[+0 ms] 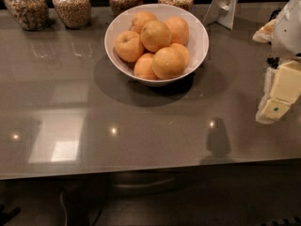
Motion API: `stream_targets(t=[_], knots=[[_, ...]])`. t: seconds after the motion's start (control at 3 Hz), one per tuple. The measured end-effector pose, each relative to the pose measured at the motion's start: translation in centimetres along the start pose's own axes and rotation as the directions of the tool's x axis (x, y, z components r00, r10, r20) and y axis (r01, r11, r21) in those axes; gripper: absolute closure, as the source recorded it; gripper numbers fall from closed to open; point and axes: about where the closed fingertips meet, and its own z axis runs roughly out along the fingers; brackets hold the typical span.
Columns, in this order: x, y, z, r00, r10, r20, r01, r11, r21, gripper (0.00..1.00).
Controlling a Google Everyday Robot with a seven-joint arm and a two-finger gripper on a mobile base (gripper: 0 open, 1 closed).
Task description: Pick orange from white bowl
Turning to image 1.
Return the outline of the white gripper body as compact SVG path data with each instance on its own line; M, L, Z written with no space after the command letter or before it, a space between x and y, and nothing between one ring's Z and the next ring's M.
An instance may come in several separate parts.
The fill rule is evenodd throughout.
M301 58L301 0L290 0L276 17L272 51L281 57Z

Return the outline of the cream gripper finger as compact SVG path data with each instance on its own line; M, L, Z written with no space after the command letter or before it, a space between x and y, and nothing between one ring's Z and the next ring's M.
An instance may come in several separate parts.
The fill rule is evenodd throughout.
M301 63L296 60L284 60L275 70L273 86L263 108L263 115L277 121L301 95Z
M263 92L264 95L261 98L261 101L258 105L258 111L256 113L255 120L262 124L272 124L275 122L275 120L269 119L266 116L263 115L263 108L267 103L267 100L269 99L269 93L273 86L274 78L275 78L276 70L268 67L264 76L264 86L263 86Z

